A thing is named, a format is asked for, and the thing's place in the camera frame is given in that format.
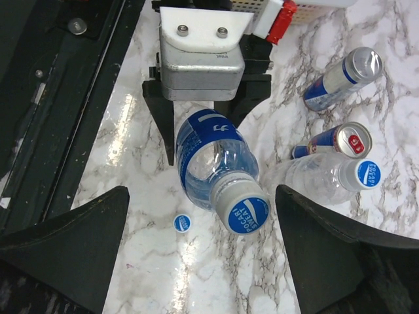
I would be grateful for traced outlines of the blue labelled plastic bottle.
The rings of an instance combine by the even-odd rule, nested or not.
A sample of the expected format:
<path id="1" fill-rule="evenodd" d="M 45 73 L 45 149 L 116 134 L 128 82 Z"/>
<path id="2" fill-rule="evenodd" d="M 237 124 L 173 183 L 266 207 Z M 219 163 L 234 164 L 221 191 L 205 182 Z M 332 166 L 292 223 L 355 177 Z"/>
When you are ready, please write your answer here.
<path id="1" fill-rule="evenodd" d="M 193 107 L 182 113 L 176 129 L 175 160 L 181 186 L 199 208 L 217 215 L 210 196 L 220 180 L 253 179 L 259 184 L 256 157 L 242 134 L 221 113 L 204 106 Z"/>

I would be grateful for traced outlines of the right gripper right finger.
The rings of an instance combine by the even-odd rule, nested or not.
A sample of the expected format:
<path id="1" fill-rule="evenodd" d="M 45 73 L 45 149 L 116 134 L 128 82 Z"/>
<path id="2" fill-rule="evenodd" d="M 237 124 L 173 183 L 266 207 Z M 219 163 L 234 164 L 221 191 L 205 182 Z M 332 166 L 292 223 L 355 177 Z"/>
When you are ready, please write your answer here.
<path id="1" fill-rule="evenodd" d="M 418 240 L 318 205 L 286 185 L 276 210 L 301 313 L 417 313 Z"/>

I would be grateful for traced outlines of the blue bottle cap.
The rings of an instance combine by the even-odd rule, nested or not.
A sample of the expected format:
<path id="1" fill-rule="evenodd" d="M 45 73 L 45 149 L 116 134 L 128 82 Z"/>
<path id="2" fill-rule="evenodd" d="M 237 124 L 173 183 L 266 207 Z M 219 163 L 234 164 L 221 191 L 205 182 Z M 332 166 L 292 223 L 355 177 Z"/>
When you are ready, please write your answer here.
<path id="1" fill-rule="evenodd" d="M 375 188 L 381 180 L 381 169 L 369 159 L 347 160 L 338 169 L 341 185 L 352 192 Z"/>
<path id="2" fill-rule="evenodd" d="M 241 236 L 260 229 L 270 214 L 268 196 L 253 179 L 220 180 L 211 191 L 210 203 L 225 228 Z"/>
<path id="3" fill-rule="evenodd" d="M 179 233 L 188 232 L 191 228 L 191 219 L 186 214 L 179 214 L 173 220 L 173 227 Z"/>

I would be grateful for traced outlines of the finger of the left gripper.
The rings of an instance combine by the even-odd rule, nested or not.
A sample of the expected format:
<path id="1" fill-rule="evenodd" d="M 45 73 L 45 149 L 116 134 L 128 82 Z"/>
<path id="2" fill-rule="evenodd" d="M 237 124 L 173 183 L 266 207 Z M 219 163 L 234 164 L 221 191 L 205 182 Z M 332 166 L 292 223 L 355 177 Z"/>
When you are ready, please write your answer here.
<path id="1" fill-rule="evenodd" d="M 143 98 L 162 136 L 166 156 L 170 166 L 174 164 L 174 110 L 173 101 L 162 94 L 159 81 L 146 80 L 142 84 Z"/>

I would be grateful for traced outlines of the clear unlabelled plastic bottle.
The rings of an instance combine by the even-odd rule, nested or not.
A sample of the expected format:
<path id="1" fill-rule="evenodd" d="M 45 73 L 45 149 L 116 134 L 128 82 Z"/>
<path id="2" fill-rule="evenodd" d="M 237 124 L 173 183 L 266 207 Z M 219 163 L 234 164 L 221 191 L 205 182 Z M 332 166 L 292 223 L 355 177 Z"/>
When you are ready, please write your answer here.
<path id="1" fill-rule="evenodd" d="M 311 154 L 272 167 L 261 182 L 271 196 L 284 184 L 320 205 L 338 205 L 361 192 L 345 189 L 338 179 L 338 169 L 347 160 L 355 159 L 337 152 Z"/>

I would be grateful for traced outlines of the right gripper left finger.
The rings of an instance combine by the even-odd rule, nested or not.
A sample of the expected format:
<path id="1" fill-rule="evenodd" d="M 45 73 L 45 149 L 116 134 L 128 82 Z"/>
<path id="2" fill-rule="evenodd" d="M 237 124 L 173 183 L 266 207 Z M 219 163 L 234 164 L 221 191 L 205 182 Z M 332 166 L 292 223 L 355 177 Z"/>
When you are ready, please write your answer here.
<path id="1" fill-rule="evenodd" d="M 124 231 L 129 191 L 1 236 L 2 313 L 101 313 Z"/>

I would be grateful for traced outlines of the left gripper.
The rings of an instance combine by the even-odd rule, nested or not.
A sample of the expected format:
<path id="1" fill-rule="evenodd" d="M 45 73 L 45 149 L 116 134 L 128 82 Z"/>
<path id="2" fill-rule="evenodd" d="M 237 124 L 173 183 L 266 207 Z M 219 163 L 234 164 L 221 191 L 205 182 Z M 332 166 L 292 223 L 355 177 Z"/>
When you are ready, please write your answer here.
<path id="1" fill-rule="evenodd" d="M 271 50 L 272 44 L 254 35 L 219 53 L 186 52 L 161 39 L 149 80 L 159 81 L 170 101 L 214 101 L 214 109 L 238 128 L 271 96 Z"/>

